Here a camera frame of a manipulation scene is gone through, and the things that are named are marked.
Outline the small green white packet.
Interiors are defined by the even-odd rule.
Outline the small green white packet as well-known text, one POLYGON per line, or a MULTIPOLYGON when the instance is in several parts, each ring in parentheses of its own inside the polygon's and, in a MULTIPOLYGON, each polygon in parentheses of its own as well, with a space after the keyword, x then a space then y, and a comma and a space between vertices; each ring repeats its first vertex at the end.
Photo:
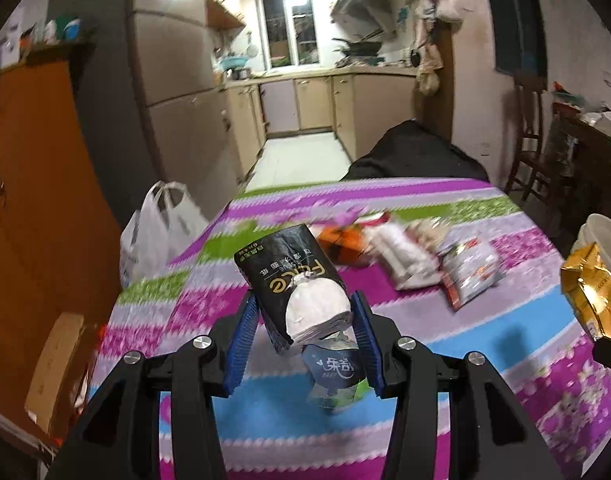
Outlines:
POLYGON ((359 347, 345 332, 307 344, 301 358, 312 385, 307 400, 324 411, 336 413, 345 410, 361 401, 371 390, 359 347))

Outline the white knotted cloth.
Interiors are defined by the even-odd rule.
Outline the white knotted cloth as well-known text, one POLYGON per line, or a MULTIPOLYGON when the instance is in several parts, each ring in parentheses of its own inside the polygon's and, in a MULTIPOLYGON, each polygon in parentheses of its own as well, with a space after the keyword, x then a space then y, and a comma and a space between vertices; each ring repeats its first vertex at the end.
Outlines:
POLYGON ((350 299, 345 289, 331 278, 300 273, 292 279, 289 289, 286 332, 296 344, 326 338, 351 325, 350 299))

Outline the gold foil wrapper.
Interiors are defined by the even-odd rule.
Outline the gold foil wrapper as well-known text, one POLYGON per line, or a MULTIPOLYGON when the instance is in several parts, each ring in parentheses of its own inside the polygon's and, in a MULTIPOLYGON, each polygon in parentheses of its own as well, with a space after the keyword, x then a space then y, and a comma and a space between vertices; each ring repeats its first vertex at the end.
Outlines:
POLYGON ((589 337, 611 339, 611 272, 597 243, 582 246, 568 257, 560 268, 560 285, 589 337))

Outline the black snack packet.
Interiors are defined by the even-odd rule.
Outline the black snack packet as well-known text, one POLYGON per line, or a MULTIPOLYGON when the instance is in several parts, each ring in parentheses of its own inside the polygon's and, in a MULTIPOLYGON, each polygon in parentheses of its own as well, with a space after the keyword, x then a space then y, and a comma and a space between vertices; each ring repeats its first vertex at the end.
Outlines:
POLYGON ((297 274, 312 272, 317 278, 331 278, 347 292, 336 266, 304 224, 254 240, 235 252, 234 261, 257 298, 266 331, 278 354, 287 353, 296 344, 287 335, 285 312, 290 283, 297 274))

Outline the orange carton box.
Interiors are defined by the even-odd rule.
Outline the orange carton box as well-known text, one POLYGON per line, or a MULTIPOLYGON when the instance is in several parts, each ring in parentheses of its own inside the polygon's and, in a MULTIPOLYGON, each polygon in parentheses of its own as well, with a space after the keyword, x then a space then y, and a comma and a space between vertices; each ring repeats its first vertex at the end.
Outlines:
POLYGON ((371 249, 363 226, 324 226, 316 240, 337 266, 368 266, 371 263, 371 249))

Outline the clear plastic wrapper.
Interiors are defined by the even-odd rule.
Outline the clear plastic wrapper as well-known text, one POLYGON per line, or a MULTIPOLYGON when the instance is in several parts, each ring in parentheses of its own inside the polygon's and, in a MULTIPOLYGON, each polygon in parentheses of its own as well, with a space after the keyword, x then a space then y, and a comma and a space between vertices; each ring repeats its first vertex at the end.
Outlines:
POLYGON ((409 222, 405 232, 414 243, 423 247, 427 252, 436 254, 447 239, 451 228, 452 224, 449 220, 432 217, 409 222))

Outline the silver snack bag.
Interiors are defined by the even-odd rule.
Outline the silver snack bag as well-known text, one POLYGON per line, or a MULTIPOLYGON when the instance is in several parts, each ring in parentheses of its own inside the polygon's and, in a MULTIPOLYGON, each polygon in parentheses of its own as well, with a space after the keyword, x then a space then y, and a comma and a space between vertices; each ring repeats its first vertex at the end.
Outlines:
POLYGON ((495 286, 504 278, 501 257, 481 237, 460 240, 439 255, 442 284, 454 311, 495 286))

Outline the kitchen base cabinets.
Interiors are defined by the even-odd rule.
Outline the kitchen base cabinets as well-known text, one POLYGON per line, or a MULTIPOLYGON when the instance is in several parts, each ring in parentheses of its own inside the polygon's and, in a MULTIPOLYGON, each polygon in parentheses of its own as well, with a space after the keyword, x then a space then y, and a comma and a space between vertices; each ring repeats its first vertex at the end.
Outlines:
POLYGON ((410 68, 374 66, 228 81, 226 130, 237 172, 249 174, 266 140, 299 133, 335 133, 356 160, 414 117, 415 86, 410 68))

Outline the kitchen window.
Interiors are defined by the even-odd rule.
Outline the kitchen window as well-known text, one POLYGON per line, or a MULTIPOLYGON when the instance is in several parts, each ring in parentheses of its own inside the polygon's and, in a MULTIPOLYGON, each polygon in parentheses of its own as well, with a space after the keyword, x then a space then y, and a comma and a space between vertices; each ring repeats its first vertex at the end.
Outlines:
POLYGON ((269 68, 319 64, 313 0, 258 0, 269 68))

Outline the white red medicine box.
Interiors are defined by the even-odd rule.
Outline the white red medicine box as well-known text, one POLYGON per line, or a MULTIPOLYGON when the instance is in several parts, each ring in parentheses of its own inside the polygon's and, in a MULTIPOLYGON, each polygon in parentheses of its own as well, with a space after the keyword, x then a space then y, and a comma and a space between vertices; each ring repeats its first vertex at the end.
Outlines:
POLYGON ((372 226, 366 229, 366 237, 395 289, 420 289, 441 282, 438 259, 415 243, 400 224, 386 222, 372 226))

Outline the white plastic bucket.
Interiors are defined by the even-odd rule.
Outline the white plastic bucket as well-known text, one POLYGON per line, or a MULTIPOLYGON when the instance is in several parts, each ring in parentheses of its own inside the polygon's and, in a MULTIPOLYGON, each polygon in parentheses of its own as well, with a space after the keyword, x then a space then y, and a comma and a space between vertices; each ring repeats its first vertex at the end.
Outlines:
POLYGON ((578 232, 577 240, 572 245, 571 252, 579 248, 597 243, 601 258, 611 272, 611 219, 602 214, 590 214, 578 232))

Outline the black cloth covered object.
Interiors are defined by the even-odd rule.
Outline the black cloth covered object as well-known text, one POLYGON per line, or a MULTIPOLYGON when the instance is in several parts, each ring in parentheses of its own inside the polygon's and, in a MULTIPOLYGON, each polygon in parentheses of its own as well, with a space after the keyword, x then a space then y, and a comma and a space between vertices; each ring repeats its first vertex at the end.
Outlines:
POLYGON ((456 145, 410 119, 387 130, 343 180, 466 178, 490 182, 488 172, 456 145))

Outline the dark wooden chair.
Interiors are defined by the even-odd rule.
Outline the dark wooden chair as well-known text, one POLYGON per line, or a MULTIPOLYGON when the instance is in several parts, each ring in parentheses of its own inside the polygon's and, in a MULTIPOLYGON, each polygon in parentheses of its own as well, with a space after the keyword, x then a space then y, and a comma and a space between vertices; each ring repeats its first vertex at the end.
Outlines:
POLYGON ((525 202, 530 195, 553 212, 561 191, 563 165, 545 154, 543 77, 517 72, 514 75, 516 98, 516 142, 505 193, 515 188, 525 202))

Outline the dark wooden table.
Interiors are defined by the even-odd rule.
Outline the dark wooden table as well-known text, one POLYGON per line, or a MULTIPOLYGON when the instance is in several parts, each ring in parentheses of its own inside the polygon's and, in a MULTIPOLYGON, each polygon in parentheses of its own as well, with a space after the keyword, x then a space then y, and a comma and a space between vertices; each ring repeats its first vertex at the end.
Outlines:
POLYGON ((590 214, 611 219, 611 139, 583 122, 573 107, 555 102, 559 130, 575 141, 571 148, 571 180, 563 199, 561 220, 572 231, 590 214))

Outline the black wok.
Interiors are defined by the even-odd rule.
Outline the black wok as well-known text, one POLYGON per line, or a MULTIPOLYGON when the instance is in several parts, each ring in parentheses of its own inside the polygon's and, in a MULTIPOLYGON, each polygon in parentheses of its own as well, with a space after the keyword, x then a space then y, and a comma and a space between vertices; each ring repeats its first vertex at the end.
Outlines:
POLYGON ((367 56, 377 56, 381 46, 380 41, 350 41, 348 39, 334 38, 339 42, 340 51, 347 56, 366 58, 367 56))

